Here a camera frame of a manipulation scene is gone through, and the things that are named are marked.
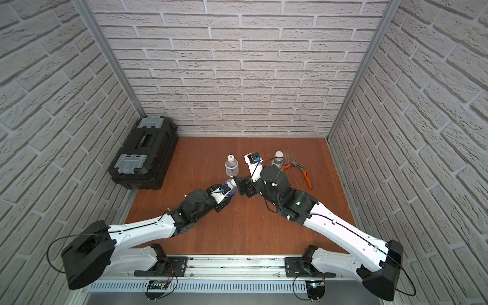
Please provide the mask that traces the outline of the clear bottle blue label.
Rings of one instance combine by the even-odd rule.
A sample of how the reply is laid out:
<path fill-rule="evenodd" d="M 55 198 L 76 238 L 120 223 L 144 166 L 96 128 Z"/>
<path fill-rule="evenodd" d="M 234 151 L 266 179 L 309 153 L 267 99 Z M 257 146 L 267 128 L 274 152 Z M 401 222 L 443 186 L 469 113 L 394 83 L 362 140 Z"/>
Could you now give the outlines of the clear bottle blue label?
<path fill-rule="evenodd" d="M 236 183 L 233 181 L 233 179 L 227 180 L 221 186 L 221 193 L 224 194 L 226 198 L 232 197 L 237 190 Z"/>

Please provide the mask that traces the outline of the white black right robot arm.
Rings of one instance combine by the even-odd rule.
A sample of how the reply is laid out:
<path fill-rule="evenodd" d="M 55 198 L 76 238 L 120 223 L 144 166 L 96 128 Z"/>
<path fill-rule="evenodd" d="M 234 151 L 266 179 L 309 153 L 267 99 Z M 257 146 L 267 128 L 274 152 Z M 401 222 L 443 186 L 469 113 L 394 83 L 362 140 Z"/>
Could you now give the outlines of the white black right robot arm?
<path fill-rule="evenodd" d="M 293 188 L 275 166 L 258 166 L 254 174 L 233 177 L 230 184 L 241 195 L 262 196 L 276 207 L 278 215 L 320 233 L 346 251 L 333 254 L 320 247 L 309 247 L 303 258 L 317 271 L 343 271 L 362 282 L 373 295 L 385 301 L 394 300 L 404 253 L 400 242 L 384 241 L 352 226 L 307 192 Z"/>

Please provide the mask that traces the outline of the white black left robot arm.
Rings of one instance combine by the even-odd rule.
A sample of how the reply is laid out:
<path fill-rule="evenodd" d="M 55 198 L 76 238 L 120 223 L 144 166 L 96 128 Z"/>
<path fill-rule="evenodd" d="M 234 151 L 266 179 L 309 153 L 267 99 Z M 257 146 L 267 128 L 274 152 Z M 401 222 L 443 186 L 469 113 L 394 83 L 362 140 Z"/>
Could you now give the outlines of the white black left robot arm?
<path fill-rule="evenodd" d="M 187 194 L 176 209 L 152 219 L 123 225 L 93 222 L 61 252 L 69 289 L 84 288 L 104 274 L 151 274 L 164 253 L 148 243 L 188 232 L 209 212 L 226 207 L 235 190 L 236 184 L 229 180 Z"/>

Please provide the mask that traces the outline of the clear labelled bottle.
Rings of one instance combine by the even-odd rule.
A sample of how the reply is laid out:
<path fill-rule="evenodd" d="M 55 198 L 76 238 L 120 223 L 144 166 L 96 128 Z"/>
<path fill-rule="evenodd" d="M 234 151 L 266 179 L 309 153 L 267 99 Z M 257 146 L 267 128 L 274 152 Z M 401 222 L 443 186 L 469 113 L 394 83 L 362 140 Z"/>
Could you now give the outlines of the clear labelled bottle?
<path fill-rule="evenodd" d="M 225 162 L 226 174 L 229 177 L 237 176 L 239 173 L 238 160 L 234 155 L 228 155 Z"/>

